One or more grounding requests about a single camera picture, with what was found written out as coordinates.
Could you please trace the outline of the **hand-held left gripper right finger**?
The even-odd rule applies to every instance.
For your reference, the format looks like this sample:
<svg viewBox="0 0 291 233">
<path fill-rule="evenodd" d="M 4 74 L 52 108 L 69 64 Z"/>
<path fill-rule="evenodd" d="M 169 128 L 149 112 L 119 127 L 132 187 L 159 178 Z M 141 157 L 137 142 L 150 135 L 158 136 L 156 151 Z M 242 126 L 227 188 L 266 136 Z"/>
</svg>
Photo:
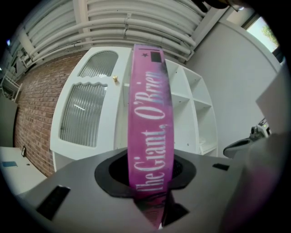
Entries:
<svg viewBox="0 0 291 233">
<path fill-rule="evenodd" d="M 169 181 L 169 189 L 183 189 L 195 177 L 195 165 L 180 156 L 174 156 L 172 179 Z"/>
</svg>

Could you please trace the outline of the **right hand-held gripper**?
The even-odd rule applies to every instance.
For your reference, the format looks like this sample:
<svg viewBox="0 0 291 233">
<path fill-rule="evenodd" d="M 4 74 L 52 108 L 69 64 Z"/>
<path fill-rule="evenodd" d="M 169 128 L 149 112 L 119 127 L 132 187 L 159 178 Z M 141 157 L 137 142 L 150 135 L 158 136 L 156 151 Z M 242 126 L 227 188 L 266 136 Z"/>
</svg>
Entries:
<svg viewBox="0 0 291 233">
<path fill-rule="evenodd" d="M 252 140 L 268 138 L 270 135 L 271 130 L 265 118 L 263 118 L 257 125 L 251 128 L 250 138 Z M 227 158 L 233 159 L 238 151 L 245 149 L 250 143 L 251 140 L 249 138 L 238 140 L 225 147 L 223 150 L 223 155 Z"/>
</svg>

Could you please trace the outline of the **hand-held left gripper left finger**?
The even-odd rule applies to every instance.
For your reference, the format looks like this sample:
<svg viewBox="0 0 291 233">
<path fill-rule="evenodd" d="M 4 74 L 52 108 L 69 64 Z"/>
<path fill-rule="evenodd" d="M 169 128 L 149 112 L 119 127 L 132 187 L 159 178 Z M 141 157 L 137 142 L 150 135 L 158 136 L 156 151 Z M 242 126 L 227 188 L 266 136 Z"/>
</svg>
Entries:
<svg viewBox="0 0 291 233">
<path fill-rule="evenodd" d="M 135 191 L 129 185 L 127 150 L 115 152 L 95 169 L 95 180 L 99 187 L 115 198 L 133 198 Z"/>
</svg>

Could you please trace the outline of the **pink book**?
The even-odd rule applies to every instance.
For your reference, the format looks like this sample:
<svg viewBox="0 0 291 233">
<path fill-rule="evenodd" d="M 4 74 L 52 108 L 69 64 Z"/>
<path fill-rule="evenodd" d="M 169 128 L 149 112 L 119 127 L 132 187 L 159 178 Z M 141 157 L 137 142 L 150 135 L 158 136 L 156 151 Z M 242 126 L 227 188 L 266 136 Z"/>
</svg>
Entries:
<svg viewBox="0 0 291 233">
<path fill-rule="evenodd" d="M 146 219 L 159 228 L 174 163 L 170 81 L 161 48 L 134 45 L 128 97 L 129 185 Z"/>
</svg>

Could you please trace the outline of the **white desk with hutch shelves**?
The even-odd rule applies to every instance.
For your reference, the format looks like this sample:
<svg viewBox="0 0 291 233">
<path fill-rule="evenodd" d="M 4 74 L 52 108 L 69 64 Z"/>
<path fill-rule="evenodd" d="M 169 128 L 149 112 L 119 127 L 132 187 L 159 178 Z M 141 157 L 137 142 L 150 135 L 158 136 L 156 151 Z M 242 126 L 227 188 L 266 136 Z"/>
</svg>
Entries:
<svg viewBox="0 0 291 233">
<path fill-rule="evenodd" d="M 114 148 L 112 150 L 127 147 L 128 93 L 132 55 L 133 52 L 121 85 Z M 216 118 L 210 94 L 203 78 L 170 60 L 166 60 L 166 68 L 170 79 L 174 110 L 175 149 L 206 156 L 217 156 Z M 67 157 L 54 151 L 52 151 L 52 154 L 55 170 L 61 169 L 72 161 L 94 156 L 93 154 L 79 154 L 74 157 Z"/>
</svg>

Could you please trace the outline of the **white ribbed glass cabinet door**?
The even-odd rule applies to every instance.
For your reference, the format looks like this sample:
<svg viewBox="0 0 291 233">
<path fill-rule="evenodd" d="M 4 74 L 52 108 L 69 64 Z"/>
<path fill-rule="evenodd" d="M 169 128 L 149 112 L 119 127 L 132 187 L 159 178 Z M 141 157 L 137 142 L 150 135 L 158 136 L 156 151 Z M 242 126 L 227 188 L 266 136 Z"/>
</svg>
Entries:
<svg viewBox="0 0 291 233">
<path fill-rule="evenodd" d="M 131 53 L 127 47 L 93 47 L 80 59 L 55 107 L 52 151 L 74 157 L 114 148 L 121 85 Z"/>
</svg>

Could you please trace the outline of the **white side table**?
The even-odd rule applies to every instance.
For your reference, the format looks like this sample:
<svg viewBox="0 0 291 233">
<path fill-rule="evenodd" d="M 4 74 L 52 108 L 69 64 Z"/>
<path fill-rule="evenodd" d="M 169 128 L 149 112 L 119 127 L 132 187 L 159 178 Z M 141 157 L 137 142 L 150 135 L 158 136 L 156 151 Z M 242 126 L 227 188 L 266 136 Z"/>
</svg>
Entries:
<svg viewBox="0 0 291 233">
<path fill-rule="evenodd" d="M 4 161 L 15 161 L 18 167 L 3 168 L 1 162 Z M 0 171 L 14 195 L 26 193 L 46 179 L 16 147 L 0 147 Z"/>
</svg>

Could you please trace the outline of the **grey partition board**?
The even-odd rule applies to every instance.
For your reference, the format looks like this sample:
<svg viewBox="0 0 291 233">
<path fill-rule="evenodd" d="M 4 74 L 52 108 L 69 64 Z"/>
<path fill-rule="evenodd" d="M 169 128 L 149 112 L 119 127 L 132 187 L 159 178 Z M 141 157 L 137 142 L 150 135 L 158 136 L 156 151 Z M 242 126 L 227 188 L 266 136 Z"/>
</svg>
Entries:
<svg viewBox="0 0 291 233">
<path fill-rule="evenodd" d="M 17 107 L 12 100 L 0 96 L 0 147 L 13 147 Z"/>
</svg>

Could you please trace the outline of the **window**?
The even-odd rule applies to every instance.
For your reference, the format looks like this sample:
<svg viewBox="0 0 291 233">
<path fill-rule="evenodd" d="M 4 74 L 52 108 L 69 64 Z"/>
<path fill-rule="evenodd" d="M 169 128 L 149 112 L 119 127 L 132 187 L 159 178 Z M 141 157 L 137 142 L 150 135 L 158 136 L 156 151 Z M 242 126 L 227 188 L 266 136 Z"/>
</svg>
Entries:
<svg viewBox="0 0 291 233">
<path fill-rule="evenodd" d="M 247 32 L 253 35 L 270 52 L 274 52 L 279 46 L 277 38 L 261 16 L 247 28 Z"/>
</svg>

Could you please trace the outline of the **white metal rack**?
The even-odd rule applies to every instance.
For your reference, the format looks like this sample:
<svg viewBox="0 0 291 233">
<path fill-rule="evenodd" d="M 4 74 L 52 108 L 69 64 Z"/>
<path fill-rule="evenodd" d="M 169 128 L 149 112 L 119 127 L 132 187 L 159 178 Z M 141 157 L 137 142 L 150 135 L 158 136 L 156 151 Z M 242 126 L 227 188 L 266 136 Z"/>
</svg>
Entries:
<svg viewBox="0 0 291 233">
<path fill-rule="evenodd" d="M 16 102 L 21 88 L 22 83 L 18 84 L 7 75 L 4 75 L 0 81 L 0 96 L 4 96 L 13 102 Z"/>
</svg>

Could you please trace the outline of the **bundle of white ceiling pipes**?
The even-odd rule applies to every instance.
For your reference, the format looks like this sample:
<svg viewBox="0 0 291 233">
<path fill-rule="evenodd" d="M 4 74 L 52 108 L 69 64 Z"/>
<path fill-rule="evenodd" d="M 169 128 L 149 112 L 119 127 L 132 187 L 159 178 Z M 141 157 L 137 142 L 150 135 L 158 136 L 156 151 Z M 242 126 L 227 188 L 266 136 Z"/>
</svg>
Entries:
<svg viewBox="0 0 291 233">
<path fill-rule="evenodd" d="M 185 61 L 210 10 L 207 0 L 42 0 L 10 40 L 10 65 L 28 68 L 71 51 L 135 43 Z"/>
</svg>

